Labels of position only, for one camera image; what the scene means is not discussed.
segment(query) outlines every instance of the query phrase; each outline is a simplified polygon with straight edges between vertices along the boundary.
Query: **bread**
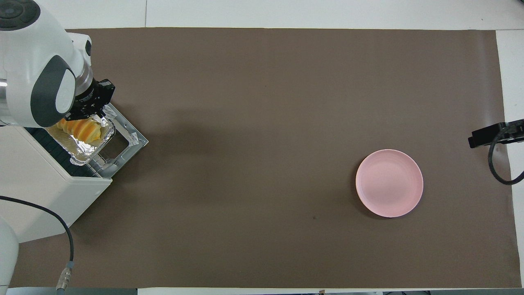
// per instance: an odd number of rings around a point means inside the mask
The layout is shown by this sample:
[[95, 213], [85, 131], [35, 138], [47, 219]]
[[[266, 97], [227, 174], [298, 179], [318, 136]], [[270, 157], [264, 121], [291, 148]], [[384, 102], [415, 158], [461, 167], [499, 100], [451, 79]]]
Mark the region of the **bread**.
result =
[[62, 119], [56, 124], [56, 127], [88, 144], [100, 138], [100, 124], [93, 119], [74, 121]]

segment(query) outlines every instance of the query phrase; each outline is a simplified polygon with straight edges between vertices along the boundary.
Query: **foil tray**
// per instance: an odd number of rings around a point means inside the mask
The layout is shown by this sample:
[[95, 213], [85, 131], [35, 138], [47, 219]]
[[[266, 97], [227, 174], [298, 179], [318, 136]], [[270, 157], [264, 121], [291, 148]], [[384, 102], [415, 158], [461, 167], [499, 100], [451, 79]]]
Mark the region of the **foil tray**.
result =
[[100, 139], [93, 141], [91, 144], [79, 141], [56, 125], [44, 128], [71, 155], [69, 159], [71, 164], [83, 166], [89, 163], [115, 134], [115, 125], [111, 120], [106, 119], [106, 117], [100, 118], [97, 115], [91, 116], [91, 119], [100, 123], [101, 126]]

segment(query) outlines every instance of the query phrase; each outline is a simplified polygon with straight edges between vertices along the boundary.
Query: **cable connector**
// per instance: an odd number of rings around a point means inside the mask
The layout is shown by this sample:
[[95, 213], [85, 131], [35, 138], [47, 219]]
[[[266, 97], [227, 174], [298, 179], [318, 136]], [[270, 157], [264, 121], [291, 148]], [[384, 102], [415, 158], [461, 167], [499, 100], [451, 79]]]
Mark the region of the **cable connector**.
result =
[[57, 293], [64, 293], [65, 289], [67, 288], [69, 281], [71, 280], [73, 265], [74, 262], [69, 261], [62, 273], [60, 274], [60, 278], [58, 279], [57, 284]]

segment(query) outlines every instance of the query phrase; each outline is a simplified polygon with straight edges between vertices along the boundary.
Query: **black cable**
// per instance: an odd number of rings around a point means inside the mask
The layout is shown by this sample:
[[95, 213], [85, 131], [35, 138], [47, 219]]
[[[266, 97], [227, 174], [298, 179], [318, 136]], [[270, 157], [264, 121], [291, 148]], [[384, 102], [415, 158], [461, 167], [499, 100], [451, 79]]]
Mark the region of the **black cable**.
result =
[[47, 209], [45, 207], [42, 207], [40, 205], [31, 203], [31, 202], [28, 202], [28, 201], [15, 199], [15, 198], [10, 198], [10, 197], [6, 197], [6, 196], [0, 196], [0, 199], [4, 200], [4, 201], [19, 203], [19, 204], [22, 204], [22, 205], [31, 206], [33, 208], [40, 209], [42, 211], [45, 211], [45, 212], [51, 214], [56, 219], [58, 219], [58, 221], [60, 221], [60, 223], [64, 227], [65, 232], [67, 233], [67, 237], [69, 238], [69, 261], [73, 261], [73, 256], [74, 256], [73, 237], [71, 236], [71, 232], [69, 231], [69, 227], [67, 227], [66, 222], [62, 219], [62, 217], [60, 217], [60, 215], [56, 214], [55, 212], [53, 212], [53, 211], [51, 211], [51, 210], [49, 210], [49, 209]]
[[517, 178], [515, 178], [514, 180], [505, 180], [502, 177], [500, 177], [500, 175], [498, 175], [497, 172], [495, 171], [495, 167], [493, 166], [493, 150], [495, 149], [495, 145], [502, 138], [504, 133], [506, 133], [511, 127], [520, 127], [523, 125], [524, 125], [523, 120], [515, 121], [515, 122], [508, 124], [506, 127], [502, 128], [497, 133], [497, 136], [493, 138], [493, 141], [491, 142], [491, 145], [489, 146], [489, 152], [488, 152], [489, 170], [491, 171], [493, 176], [502, 184], [513, 185], [513, 184], [519, 183], [520, 181], [524, 179], [524, 171], [522, 171], [522, 173], [520, 173], [520, 175], [517, 176]]

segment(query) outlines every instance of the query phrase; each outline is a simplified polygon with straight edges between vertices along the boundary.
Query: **pink plate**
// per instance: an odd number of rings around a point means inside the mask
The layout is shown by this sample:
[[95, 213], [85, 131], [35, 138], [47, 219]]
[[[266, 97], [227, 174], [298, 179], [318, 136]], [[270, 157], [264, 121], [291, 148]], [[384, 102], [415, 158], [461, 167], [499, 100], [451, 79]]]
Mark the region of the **pink plate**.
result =
[[418, 204], [424, 180], [410, 156], [396, 150], [380, 150], [367, 156], [358, 167], [356, 187], [358, 197], [373, 213], [398, 217]]

